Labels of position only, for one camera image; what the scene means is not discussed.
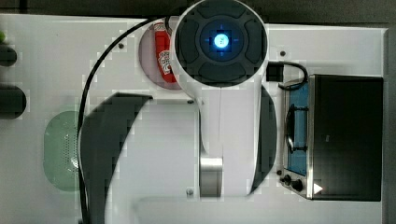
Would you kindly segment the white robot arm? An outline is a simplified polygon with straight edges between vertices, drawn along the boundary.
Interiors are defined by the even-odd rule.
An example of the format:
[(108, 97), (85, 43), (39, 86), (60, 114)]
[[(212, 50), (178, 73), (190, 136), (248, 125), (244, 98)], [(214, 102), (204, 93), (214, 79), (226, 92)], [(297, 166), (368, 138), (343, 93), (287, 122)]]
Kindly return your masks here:
[(130, 224), (142, 199), (248, 196), (262, 182), (263, 115), (274, 109), (262, 85), (268, 34), (239, 0), (200, 0), (178, 19), (170, 42), (177, 84), (199, 108), (197, 149), (160, 147), (118, 184), (114, 174), (150, 96), (117, 92), (78, 116), (81, 224)]

